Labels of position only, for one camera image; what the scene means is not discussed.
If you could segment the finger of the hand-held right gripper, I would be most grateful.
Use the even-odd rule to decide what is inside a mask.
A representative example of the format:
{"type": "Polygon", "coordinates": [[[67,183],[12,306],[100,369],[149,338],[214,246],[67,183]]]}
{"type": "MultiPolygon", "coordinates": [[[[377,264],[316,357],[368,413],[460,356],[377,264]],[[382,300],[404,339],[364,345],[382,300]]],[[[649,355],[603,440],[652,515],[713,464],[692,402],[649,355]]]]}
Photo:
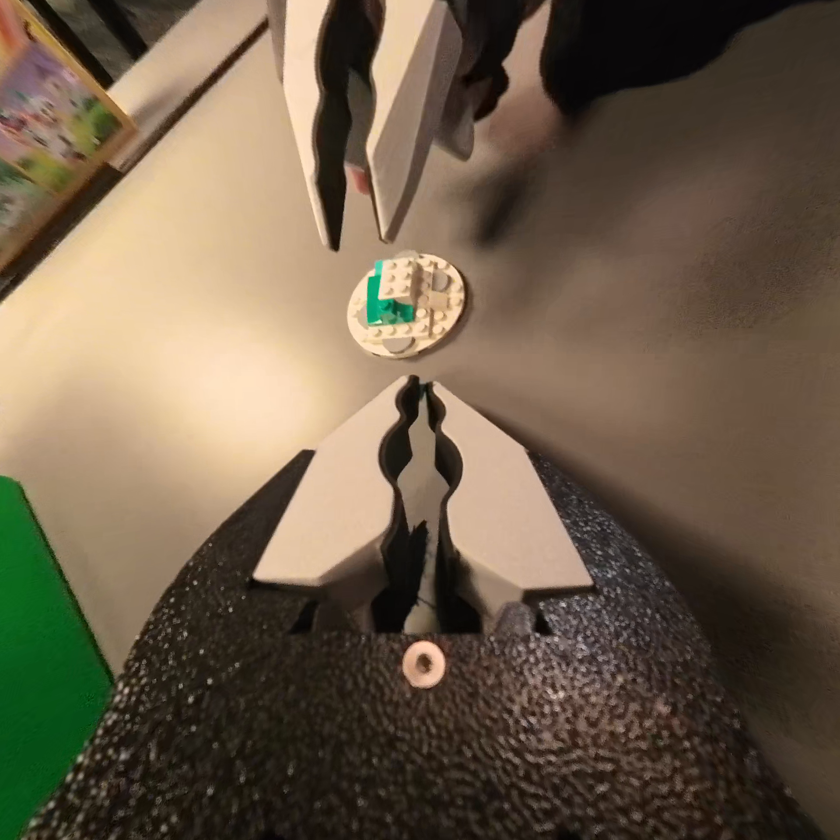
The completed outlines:
{"type": "Polygon", "coordinates": [[[350,134],[349,64],[340,2],[268,1],[269,33],[311,210],[323,245],[340,249],[350,134]]]}
{"type": "Polygon", "coordinates": [[[383,242],[399,235],[411,206],[463,48],[441,1],[385,3],[371,63],[374,110],[365,145],[374,215],[383,242]]]}

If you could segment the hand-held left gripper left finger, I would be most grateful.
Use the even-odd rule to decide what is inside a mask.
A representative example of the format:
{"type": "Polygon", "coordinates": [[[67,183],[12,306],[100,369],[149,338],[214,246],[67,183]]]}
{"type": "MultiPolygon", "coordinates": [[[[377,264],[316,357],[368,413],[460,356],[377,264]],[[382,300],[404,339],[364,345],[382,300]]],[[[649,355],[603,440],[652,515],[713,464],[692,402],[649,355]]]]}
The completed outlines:
{"type": "Polygon", "coordinates": [[[253,580],[308,594],[360,628],[400,632],[417,599],[423,551],[397,481],[424,389],[404,375],[316,447],[253,580]]]}

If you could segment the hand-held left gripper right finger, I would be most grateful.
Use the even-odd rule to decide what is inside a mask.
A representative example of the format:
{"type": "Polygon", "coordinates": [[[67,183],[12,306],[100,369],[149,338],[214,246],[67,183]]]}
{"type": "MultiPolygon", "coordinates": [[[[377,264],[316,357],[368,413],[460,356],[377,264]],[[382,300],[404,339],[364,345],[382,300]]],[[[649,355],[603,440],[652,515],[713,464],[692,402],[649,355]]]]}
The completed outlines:
{"type": "Polygon", "coordinates": [[[594,582],[525,447],[439,383],[427,385],[440,502],[434,577],[445,632],[482,632],[508,604],[594,582]]]}

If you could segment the round white lego model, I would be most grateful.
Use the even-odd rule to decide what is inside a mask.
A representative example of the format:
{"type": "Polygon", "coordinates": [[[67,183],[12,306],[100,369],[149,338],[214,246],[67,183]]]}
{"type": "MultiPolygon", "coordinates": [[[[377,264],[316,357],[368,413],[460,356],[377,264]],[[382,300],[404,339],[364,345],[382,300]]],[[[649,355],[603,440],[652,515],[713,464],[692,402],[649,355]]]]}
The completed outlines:
{"type": "Polygon", "coordinates": [[[380,259],[350,295],[346,322],[362,351],[389,360],[430,351],[467,310],[465,276],[443,257],[404,250],[380,259]]]}

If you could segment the yellow lego box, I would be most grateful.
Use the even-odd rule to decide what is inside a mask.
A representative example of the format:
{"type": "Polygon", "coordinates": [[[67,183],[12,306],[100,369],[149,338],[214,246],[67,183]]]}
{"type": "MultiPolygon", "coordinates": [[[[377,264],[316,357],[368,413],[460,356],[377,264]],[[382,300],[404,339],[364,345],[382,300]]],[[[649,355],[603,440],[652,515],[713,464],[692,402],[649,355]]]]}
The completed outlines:
{"type": "Polygon", "coordinates": [[[131,117],[24,2],[1,2],[1,268],[136,134],[131,117]]]}

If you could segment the green plastic bin stack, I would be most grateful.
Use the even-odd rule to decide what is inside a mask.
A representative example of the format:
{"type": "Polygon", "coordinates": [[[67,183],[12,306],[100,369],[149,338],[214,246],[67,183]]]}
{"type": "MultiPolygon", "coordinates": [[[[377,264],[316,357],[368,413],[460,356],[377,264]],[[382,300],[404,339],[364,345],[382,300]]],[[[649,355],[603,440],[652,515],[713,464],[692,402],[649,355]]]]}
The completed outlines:
{"type": "Polygon", "coordinates": [[[1,838],[18,838],[93,733],[111,670],[28,504],[1,478],[1,838]]]}

